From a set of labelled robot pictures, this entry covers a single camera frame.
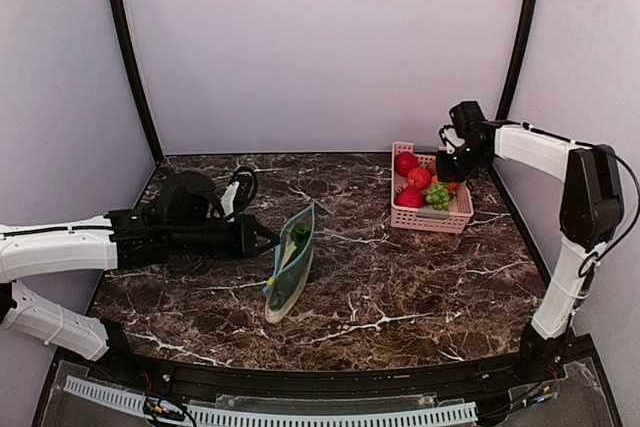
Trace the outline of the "green grapes toy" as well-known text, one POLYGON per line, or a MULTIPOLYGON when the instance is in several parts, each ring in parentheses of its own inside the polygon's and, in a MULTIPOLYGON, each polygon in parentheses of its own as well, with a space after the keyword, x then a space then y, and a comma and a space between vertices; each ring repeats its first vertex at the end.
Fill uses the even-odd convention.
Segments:
POLYGON ((454 194, 446 183, 432 183, 425 194, 425 203, 436 211, 448 211, 454 194))

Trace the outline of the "green cucumber toy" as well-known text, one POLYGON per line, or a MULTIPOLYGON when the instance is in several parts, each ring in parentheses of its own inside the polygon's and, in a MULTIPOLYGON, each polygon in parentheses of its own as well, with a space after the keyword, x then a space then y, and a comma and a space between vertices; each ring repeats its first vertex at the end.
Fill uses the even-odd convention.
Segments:
POLYGON ((305 288, 311 265, 314 249, 307 247, 304 250, 291 245, 285 250, 284 258, 273 281, 272 289, 291 292, 299 287, 305 288))

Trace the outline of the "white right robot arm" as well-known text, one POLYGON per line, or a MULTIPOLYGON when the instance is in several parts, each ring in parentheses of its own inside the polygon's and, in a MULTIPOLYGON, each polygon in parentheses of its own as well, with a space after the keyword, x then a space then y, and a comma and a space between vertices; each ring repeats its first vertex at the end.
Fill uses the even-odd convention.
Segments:
POLYGON ((624 216, 619 167, 608 145, 592 145, 538 129, 528 123, 490 121, 475 101, 449 111, 439 137, 439 178, 462 182, 495 159, 542 172, 563 185, 559 211, 562 234, 556 266, 540 306, 527 322, 512 368, 532 381, 564 353, 572 320, 589 295, 597 265, 614 244, 624 216))

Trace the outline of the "clear zip top bag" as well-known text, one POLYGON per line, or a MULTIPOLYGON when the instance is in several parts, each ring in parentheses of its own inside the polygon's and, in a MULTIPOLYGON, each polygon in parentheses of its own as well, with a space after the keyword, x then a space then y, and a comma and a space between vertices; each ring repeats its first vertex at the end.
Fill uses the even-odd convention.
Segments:
POLYGON ((312 203, 281 229, 274 270, 263 288, 265 320, 270 324, 288 315, 306 286, 314 257, 315 220, 316 205, 312 203))

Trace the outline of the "green leafy lettuce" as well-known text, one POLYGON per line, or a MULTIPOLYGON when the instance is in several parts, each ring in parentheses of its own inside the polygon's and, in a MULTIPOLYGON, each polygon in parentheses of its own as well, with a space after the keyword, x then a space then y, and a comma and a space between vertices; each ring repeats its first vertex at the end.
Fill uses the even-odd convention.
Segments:
POLYGON ((290 238, 297 248, 304 248, 312 234, 312 227, 306 223, 297 223, 290 232, 290 238))

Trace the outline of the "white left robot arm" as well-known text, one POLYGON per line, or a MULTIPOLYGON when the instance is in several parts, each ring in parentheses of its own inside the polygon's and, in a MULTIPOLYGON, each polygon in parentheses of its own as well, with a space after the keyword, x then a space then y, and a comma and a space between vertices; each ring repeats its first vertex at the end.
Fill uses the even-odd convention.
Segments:
POLYGON ((116 322, 85 317, 23 284, 37 275, 78 270, 131 270, 181 255, 239 260, 276 247, 278 234, 246 209, 256 173, 238 168, 223 195, 213 180, 184 171, 168 176, 149 203, 70 223, 1 229, 1 325, 93 362, 124 360, 131 351, 116 322))

